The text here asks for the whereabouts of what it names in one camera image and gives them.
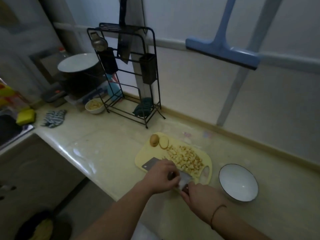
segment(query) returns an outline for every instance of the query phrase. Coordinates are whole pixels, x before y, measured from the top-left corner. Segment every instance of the squeegee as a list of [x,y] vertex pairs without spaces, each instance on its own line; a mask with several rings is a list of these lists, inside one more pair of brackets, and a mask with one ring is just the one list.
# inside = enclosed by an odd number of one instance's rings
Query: squeegee
[[227,0],[220,26],[213,41],[190,37],[186,39],[186,48],[219,60],[256,70],[260,62],[257,53],[230,47],[226,41],[227,26],[235,2],[236,0]]

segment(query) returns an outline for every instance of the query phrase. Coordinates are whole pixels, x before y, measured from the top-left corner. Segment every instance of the bowl of chopped potato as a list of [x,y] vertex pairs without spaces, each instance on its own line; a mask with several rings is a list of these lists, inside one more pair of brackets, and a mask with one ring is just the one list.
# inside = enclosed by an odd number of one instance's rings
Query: bowl of chopped potato
[[94,98],[85,104],[85,109],[92,114],[99,114],[104,111],[105,107],[99,98]]

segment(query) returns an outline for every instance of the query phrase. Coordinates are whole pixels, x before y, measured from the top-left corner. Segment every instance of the forearm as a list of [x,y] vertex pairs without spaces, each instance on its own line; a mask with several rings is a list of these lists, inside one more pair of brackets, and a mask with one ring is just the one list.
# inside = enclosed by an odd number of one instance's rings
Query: forearm
[[212,225],[225,240],[270,240],[270,238],[242,219],[232,215],[224,207],[215,213]]
[[150,192],[138,182],[119,201],[115,202],[77,240],[129,240],[134,233]]

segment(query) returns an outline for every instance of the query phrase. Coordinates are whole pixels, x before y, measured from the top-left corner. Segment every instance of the kitchen cabinet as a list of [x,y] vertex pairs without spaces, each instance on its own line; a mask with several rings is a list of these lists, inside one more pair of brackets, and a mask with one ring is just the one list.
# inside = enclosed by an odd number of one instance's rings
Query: kitchen cabinet
[[33,214],[53,210],[85,176],[37,135],[0,156],[0,236],[14,239]]

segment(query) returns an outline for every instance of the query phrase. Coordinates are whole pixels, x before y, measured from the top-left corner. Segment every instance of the pot lid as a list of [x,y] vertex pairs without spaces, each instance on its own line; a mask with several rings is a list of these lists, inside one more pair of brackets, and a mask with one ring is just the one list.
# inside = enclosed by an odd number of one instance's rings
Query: pot lid
[[85,53],[70,56],[58,64],[61,72],[80,72],[93,67],[99,62],[95,53]]

